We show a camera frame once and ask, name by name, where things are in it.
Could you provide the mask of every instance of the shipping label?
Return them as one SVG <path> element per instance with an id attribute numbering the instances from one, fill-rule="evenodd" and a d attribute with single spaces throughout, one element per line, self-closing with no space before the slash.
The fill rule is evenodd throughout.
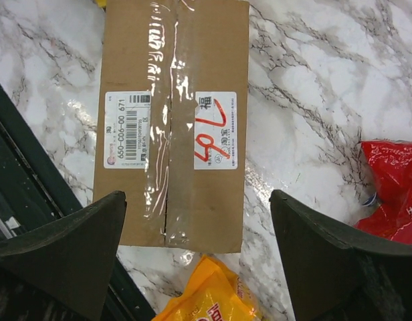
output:
<path id="1" fill-rule="evenodd" d="M 150 92 L 107 92 L 104 167 L 144 169 L 148 161 Z"/>

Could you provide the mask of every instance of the red plastic bag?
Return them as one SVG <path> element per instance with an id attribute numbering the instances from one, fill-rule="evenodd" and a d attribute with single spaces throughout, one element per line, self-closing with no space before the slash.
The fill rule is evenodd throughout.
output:
<path id="1" fill-rule="evenodd" d="M 370 141 L 362 142 L 362 149 L 383 203 L 355 227 L 412 245 L 412 143 Z"/>

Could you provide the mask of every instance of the yellow plastic bag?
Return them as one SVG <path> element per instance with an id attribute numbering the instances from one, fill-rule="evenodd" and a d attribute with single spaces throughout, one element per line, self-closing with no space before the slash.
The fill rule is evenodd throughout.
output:
<path id="1" fill-rule="evenodd" d="M 153 321 L 269 320 L 249 288 L 224 263 L 204 255 L 182 296 L 169 301 Z"/>
<path id="2" fill-rule="evenodd" d="M 96 0 L 96 3 L 99 7 L 105 8 L 106 7 L 106 0 Z"/>

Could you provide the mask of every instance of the white label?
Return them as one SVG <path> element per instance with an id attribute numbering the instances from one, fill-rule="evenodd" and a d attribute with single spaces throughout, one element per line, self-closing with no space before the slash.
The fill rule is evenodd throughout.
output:
<path id="1" fill-rule="evenodd" d="M 237 168 L 237 94 L 196 92 L 194 169 Z"/>
<path id="2" fill-rule="evenodd" d="M 104 167 L 144 169 L 149 154 L 151 92 L 105 95 Z"/>

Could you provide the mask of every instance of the snack bag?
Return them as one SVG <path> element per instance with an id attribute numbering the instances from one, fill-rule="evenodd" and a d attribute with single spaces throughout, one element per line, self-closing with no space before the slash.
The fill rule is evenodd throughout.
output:
<path id="1" fill-rule="evenodd" d="M 355 227 L 392 241 L 412 245 L 412 143 L 362 142 L 383 202 Z"/>
<path id="2" fill-rule="evenodd" d="M 153 321 L 269 320 L 239 276 L 204 255 L 182 296 L 169 301 Z"/>

